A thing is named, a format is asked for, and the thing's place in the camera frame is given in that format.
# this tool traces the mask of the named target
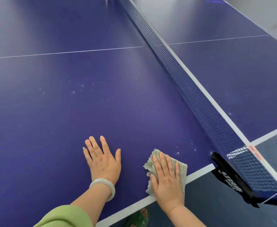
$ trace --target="person's left hand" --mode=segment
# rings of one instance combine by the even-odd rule
[[[92,181],[98,178],[104,178],[112,182],[115,186],[121,173],[121,149],[115,152],[114,159],[105,138],[101,136],[100,140],[104,152],[102,152],[92,136],[85,141],[88,149],[83,147],[83,153],[90,167],[91,178]]]

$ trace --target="floor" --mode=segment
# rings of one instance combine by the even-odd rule
[[[226,0],[277,39],[277,0]],[[261,154],[277,162],[277,136],[257,145]],[[277,206],[253,208],[211,173],[186,185],[185,205],[207,227],[277,226]],[[148,226],[173,226],[156,202],[148,206]],[[127,218],[112,225],[124,226]]]

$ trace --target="hand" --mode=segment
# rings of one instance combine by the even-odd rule
[[[104,178],[112,182],[115,186],[121,173],[121,149],[115,152],[114,159],[105,138],[101,136],[100,140],[104,152],[102,152],[92,136],[85,141],[88,149],[83,147],[83,153],[90,167],[91,178],[92,181],[98,178]]]
[[[157,157],[153,156],[158,182],[155,175],[151,174],[151,184],[160,208],[168,215],[175,207],[184,206],[179,165],[176,162],[174,173],[170,157],[166,155],[168,166],[162,152],[160,152],[159,157],[161,166]]]

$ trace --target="white bangle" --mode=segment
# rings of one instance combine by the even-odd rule
[[[104,178],[98,178],[98,179],[95,179],[94,181],[91,182],[89,188],[97,183],[102,183],[102,184],[105,184],[106,186],[108,186],[111,190],[111,195],[110,197],[108,198],[107,202],[109,202],[110,200],[112,200],[112,198],[114,198],[114,195],[115,195],[115,187],[114,185],[112,184],[112,182],[110,182],[109,180],[107,179],[104,179]]]

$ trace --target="net mesh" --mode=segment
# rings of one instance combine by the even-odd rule
[[[277,192],[277,181],[250,152],[215,109],[208,98],[189,77],[181,64],[151,28],[130,0],[119,0],[142,38],[181,92],[216,149],[228,157],[237,172],[259,197],[268,198]]]

